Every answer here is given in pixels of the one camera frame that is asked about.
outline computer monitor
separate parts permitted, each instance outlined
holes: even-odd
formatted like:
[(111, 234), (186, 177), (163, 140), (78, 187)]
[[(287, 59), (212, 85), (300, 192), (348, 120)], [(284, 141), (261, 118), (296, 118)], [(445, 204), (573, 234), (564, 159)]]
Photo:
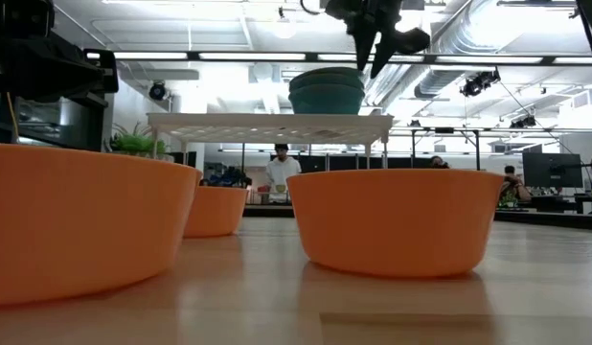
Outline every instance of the computer monitor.
[(522, 153), (524, 184), (529, 187), (581, 188), (581, 159), (578, 154)]

